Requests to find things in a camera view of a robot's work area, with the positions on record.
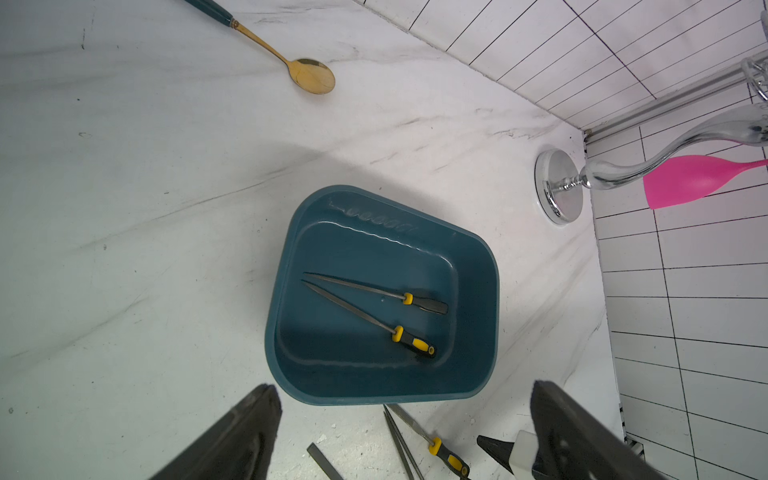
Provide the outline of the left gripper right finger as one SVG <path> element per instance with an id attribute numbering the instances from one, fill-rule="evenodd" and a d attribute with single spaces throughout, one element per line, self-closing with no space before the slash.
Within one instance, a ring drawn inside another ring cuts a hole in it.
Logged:
<path id="1" fill-rule="evenodd" d="M 550 479 L 662 477 L 556 383 L 535 381 L 530 408 Z"/>

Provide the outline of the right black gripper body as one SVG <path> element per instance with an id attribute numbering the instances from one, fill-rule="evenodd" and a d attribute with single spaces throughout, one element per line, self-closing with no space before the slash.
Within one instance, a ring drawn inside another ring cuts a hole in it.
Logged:
<path id="1" fill-rule="evenodd" d="M 549 475 L 534 433 L 520 431 L 514 442 L 478 435 L 477 445 L 517 480 L 547 480 Z"/>

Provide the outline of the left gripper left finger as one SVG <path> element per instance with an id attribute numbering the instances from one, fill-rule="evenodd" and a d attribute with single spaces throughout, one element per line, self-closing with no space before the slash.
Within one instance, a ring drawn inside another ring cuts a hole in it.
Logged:
<path id="1" fill-rule="evenodd" d="M 282 416 L 275 386 L 249 392 L 155 479 L 265 479 Z"/>

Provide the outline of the crossing yellow file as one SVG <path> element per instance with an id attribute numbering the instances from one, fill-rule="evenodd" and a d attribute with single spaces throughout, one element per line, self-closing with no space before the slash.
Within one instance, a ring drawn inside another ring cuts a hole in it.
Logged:
<path id="1" fill-rule="evenodd" d="M 399 404 L 386 404 L 386 407 L 403 420 L 416 434 L 422 437 L 428 443 L 430 454 L 439 458 L 453 474 L 460 479 L 469 478 L 470 466 L 468 463 L 458 454 L 453 452 L 439 436 L 432 436 L 429 434 Z"/>

